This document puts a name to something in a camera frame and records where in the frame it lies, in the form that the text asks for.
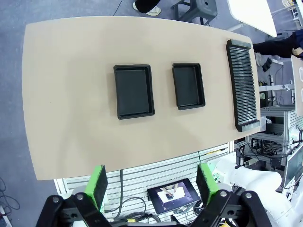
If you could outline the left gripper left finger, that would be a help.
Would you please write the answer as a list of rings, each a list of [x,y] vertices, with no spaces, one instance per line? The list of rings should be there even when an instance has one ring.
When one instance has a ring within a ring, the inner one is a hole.
[[[49,196],[38,218],[37,227],[71,227],[83,221],[87,227],[109,227],[111,224],[100,212],[107,189],[105,166],[95,167],[84,192],[64,199],[59,195]]]

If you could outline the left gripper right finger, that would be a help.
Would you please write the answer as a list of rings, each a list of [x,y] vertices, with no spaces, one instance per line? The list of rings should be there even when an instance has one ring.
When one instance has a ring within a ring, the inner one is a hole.
[[[204,208],[191,223],[193,227],[217,227],[222,219],[230,219],[237,227],[268,227],[270,220],[254,191],[238,195],[219,190],[206,163],[197,166],[196,184]]]

